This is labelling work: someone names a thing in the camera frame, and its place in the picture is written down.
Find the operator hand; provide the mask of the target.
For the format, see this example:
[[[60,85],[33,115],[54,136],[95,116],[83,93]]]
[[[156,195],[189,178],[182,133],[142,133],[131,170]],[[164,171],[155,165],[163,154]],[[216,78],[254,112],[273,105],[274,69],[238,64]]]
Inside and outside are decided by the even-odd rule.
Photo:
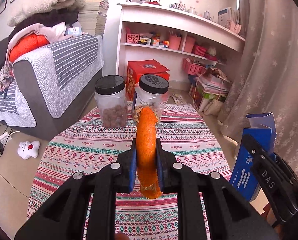
[[[115,234],[115,240],[129,240],[129,237],[122,232],[118,232]]]

